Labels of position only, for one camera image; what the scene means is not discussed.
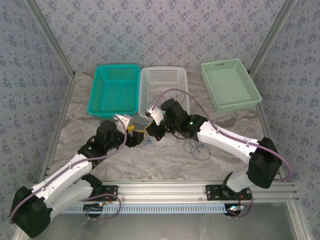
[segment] table surface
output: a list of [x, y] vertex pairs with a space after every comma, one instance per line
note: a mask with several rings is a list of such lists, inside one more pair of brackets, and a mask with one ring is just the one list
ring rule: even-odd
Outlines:
[[[262, 139], [264, 134], [256, 108], [227, 113], [215, 113], [211, 99], [199, 72], [187, 72], [189, 93], [208, 111], [213, 121], [220, 127], [237, 134]], [[57, 148], [52, 160], [49, 175], [66, 164], [96, 134], [101, 119], [87, 113], [93, 76], [76, 73], [75, 85], [64, 119]], [[190, 101], [190, 113], [204, 115], [201, 109]], [[136, 128], [148, 122], [138, 114], [134, 117]], [[184, 141], [166, 135], [155, 146], [124, 147], [116, 155], [106, 159], [91, 174], [101, 180], [212, 180], [221, 181], [230, 172], [237, 171], [245, 164], [215, 146], [206, 145], [210, 158], [206, 161], [194, 159], [185, 153]], [[205, 159], [209, 152], [199, 149], [196, 157]]]

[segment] plastic basket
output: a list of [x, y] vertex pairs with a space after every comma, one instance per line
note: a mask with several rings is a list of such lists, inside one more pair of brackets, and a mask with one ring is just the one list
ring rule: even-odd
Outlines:
[[262, 100], [240, 59], [202, 63], [201, 76], [216, 113], [253, 108]]
[[140, 67], [135, 64], [101, 65], [95, 70], [88, 113], [101, 119], [138, 111]]
[[[187, 72], [182, 67], [175, 66], [154, 66], [145, 67], [140, 74], [139, 109], [138, 113], [142, 118], [148, 119], [145, 112], [157, 100], [157, 98], [168, 89], [178, 88], [188, 91]], [[160, 105], [173, 98], [178, 101], [182, 108], [190, 113], [189, 97], [179, 91], [167, 92], [157, 104]]]

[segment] patterned wall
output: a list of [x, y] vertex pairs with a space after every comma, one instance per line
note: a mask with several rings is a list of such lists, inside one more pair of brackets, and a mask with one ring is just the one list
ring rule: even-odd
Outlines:
[[257, 53], [282, 0], [36, 0], [74, 71], [137, 63], [198, 70]]
[[0, 1], [0, 239], [15, 191], [39, 180], [69, 79], [23, 0]]
[[300, 0], [255, 77], [277, 147], [320, 240], [320, 2]]

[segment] yellow object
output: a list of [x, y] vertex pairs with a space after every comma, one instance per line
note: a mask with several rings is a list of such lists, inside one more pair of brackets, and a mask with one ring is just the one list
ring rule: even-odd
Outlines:
[[128, 130], [128, 133], [131, 133], [135, 129], [135, 126], [131, 125], [128, 126], [126, 129]]

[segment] teal plastic basket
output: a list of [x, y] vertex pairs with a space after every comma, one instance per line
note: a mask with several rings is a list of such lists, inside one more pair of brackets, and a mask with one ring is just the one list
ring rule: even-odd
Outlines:
[[202, 63], [201, 76], [216, 113], [253, 108], [262, 100], [238, 58]]
[[88, 113], [101, 119], [115, 114], [133, 116], [139, 105], [140, 67], [136, 64], [101, 65], [95, 70]]

